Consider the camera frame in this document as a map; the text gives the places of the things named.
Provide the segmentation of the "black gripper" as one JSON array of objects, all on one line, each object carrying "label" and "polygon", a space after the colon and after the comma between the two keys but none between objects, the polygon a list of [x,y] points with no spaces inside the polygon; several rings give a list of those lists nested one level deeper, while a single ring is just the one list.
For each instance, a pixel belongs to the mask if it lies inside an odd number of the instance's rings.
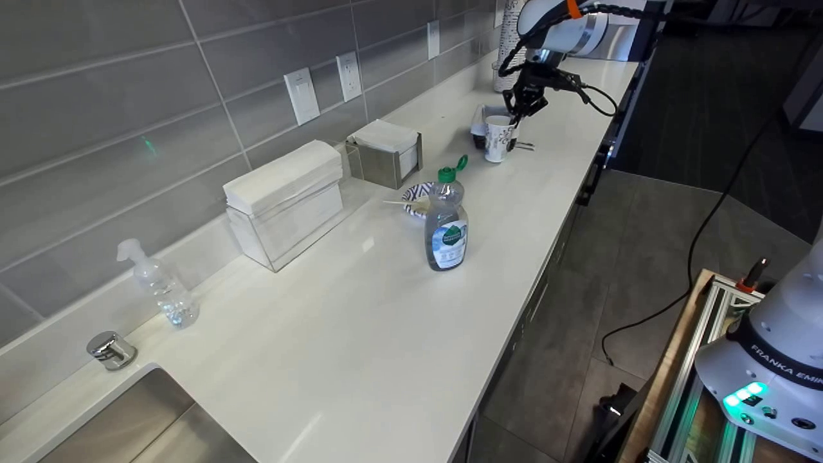
[{"label": "black gripper", "polygon": [[513,129],[517,126],[517,115],[535,115],[548,106],[546,90],[570,86],[570,74],[557,63],[526,61],[517,67],[504,67],[503,74],[516,76],[516,84],[504,92],[507,107],[503,107],[503,115]]}]

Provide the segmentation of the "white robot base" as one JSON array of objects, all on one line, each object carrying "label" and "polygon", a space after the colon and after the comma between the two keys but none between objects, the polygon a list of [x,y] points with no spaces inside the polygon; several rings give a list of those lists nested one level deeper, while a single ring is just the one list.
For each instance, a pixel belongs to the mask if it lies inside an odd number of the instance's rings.
[{"label": "white robot base", "polygon": [[728,422],[823,463],[823,234],[694,369]]}]

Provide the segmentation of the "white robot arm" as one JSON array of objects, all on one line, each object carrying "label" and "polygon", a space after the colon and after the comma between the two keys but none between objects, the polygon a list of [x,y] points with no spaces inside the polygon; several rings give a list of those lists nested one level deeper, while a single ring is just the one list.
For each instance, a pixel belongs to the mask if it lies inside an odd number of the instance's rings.
[{"label": "white robot arm", "polygon": [[604,110],[593,101],[593,84],[561,67],[567,57],[594,52],[612,18],[642,18],[642,11],[600,0],[527,0],[522,5],[517,40],[498,67],[499,76],[516,74],[516,84],[503,92],[513,126],[540,113],[548,106],[548,90],[575,92],[600,115],[618,113],[611,92],[602,92],[611,103]]}]

